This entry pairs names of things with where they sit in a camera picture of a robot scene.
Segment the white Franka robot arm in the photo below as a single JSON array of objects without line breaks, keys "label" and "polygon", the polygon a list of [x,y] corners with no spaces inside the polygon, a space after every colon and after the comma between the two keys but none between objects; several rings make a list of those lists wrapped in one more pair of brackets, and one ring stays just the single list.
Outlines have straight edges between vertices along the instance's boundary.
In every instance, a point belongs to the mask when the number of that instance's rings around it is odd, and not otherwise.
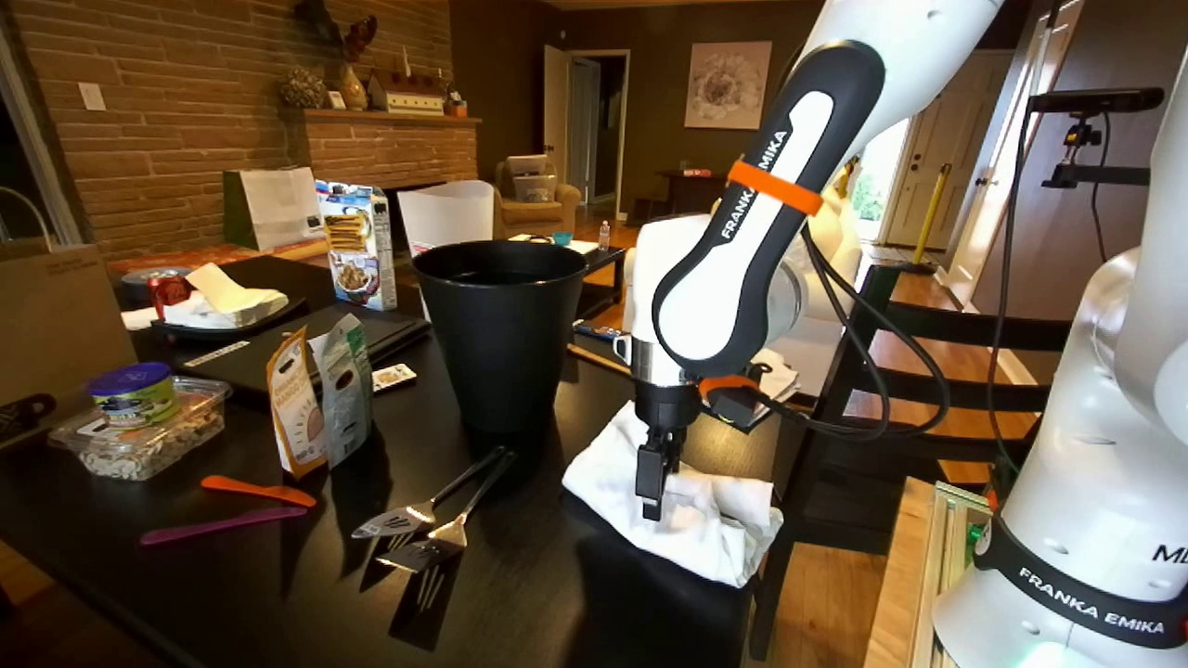
[{"label": "white Franka robot arm", "polygon": [[[724,201],[640,243],[636,496],[659,512],[693,385],[767,339],[767,286],[844,161],[917,116],[1003,0],[823,0]],[[1188,668],[1188,67],[1152,149],[1142,238],[1102,265],[972,569],[930,627],[956,668]]]}]

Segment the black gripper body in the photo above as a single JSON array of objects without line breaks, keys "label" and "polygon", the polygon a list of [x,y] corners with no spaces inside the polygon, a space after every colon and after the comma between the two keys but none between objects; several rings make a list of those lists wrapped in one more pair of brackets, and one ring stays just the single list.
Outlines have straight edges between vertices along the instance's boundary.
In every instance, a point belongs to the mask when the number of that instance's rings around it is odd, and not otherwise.
[{"label": "black gripper body", "polygon": [[692,385],[636,385],[636,415],[647,422],[647,446],[666,460],[677,460],[688,441],[688,427],[698,420],[698,394]]}]

